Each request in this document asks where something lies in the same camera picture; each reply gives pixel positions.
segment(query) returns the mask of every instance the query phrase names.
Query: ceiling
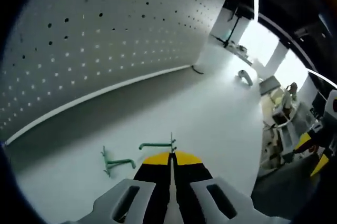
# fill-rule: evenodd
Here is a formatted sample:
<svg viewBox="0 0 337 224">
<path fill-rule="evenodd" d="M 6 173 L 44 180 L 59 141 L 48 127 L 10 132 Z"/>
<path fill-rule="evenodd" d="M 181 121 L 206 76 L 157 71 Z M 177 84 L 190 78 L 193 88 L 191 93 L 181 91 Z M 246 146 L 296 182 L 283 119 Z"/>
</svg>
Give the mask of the ceiling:
<svg viewBox="0 0 337 224">
<path fill-rule="evenodd" d="M 239 7 L 237 10 L 239 15 L 253 18 L 253 0 L 226 0 L 224 7 L 232 10 Z M 337 71 L 334 67 L 337 65 L 334 47 L 337 43 L 334 42 L 333 36 L 335 26 L 334 23 L 327 21 L 330 34 L 319 17 L 320 14 L 325 18 L 333 15 L 329 7 L 326 7 L 324 0 L 259 0 L 259 13 L 271 20 L 266 21 L 260 18 L 259 22 L 273 31 L 307 67 L 312 68 L 303 56 L 303 51 L 319 73 L 337 82 Z M 271 22 L 287 32 L 293 41 L 280 33 Z M 299 44 L 303 49 L 302 52 L 294 45 L 294 42 Z M 321 81 L 315 81 L 315 84 L 321 85 Z"/>
</svg>

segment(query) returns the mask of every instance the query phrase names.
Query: perforated white panel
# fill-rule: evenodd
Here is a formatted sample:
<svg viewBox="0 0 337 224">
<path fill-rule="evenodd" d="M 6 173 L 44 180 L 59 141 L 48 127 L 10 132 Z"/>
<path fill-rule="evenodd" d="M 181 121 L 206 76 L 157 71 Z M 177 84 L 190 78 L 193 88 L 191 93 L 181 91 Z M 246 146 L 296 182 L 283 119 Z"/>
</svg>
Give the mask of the perforated white panel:
<svg viewBox="0 0 337 224">
<path fill-rule="evenodd" d="M 225 0 L 29 0 L 1 66 L 2 140 L 104 87 L 199 57 Z"/>
</svg>

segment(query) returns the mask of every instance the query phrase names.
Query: person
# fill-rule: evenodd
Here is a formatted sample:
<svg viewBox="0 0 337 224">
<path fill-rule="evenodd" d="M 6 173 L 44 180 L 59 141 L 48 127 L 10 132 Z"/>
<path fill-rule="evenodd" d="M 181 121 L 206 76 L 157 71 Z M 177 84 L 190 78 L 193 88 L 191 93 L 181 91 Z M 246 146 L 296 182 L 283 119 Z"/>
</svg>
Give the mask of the person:
<svg viewBox="0 0 337 224">
<path fill-rule="evenodd" d="M 282 99 L 282 106 L 283 106 L 283 114 L 286 116 L 288 119 L 290 119 L 290 113 L 292 111 L 292 100 L 296 100 L 296 93 L 297 93 L 297 84 L 292 83 L 289 86 L 285 88 L 284 96 Z"/>
</svg>

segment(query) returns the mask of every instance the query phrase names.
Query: yellow and black object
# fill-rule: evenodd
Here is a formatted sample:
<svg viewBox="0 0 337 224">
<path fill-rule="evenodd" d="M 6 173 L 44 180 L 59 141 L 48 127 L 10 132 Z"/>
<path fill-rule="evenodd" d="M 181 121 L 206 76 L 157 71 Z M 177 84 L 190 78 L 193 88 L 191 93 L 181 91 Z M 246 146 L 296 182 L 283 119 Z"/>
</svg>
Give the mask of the yellow and black object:
<svg viewBox="0 0 337 224">
<path fill-rule="evenodd" d="M 200 158 L 180 151 L 146 158 L 135 175 L 135 180 L 156 183 L 143 224 L 164 221 L 170 201 L 171 160 L 173 160 L 177 203 L 184 223 L 204 224 L 202 209 L 190 183 L 212 179 L 212 176 Z"/>
<path fill-rule="evenodd" d="M 190 184 L 213 177 L 200 158 L 180 151 L 176 151 L 172 157 L 176 198 L 184 223 L 205 223 L 201 206 Z"/>
<path fill-rule="evenodd" d="M 145 159 L 134 180 L 156 184 L 147 205 L 143 224 L 163 223 L 170 201 L 171 153 L 161 153 Z"/>
<path fill-rule="evenodd" d="M 323 126 L 322 124 L 320 124 L 320 126 L 313 126 L 312 129 L 301 135 L 300 141 L 294 148 L 293 153 L 302 153 L 314 146 L 325 148 L 318 164 L 310 176 L 318 173 L 328 163 L 329 158 L 334 155 L 334 151 L 330 149 L 333 136 L 334 130 L 328 126 Z"/>
</svg>

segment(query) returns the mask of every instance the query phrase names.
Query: window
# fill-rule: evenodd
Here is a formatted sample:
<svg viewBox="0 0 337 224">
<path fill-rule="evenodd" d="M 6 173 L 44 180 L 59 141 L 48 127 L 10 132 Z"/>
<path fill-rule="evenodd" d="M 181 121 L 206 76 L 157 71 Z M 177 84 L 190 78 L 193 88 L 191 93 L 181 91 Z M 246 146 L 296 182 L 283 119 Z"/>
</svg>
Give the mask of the window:
<svg viewBox="0 0 337 224">
<path fill-rule="evenodd" d="M 288 50 L 275 73 L 275 77 L 282 87 L 287 87 L 292 82 L 295 82 L 299 90 L 308 77 L 308 71 L 295 53 L 292 50 Z"/>
<path fill-rule="evenodd" d="M 247 55 L 266 66 L 273 55 L 279 38 L 261 24 L 250 21 L 239 44 L 247 48 Z"/>
</svg>

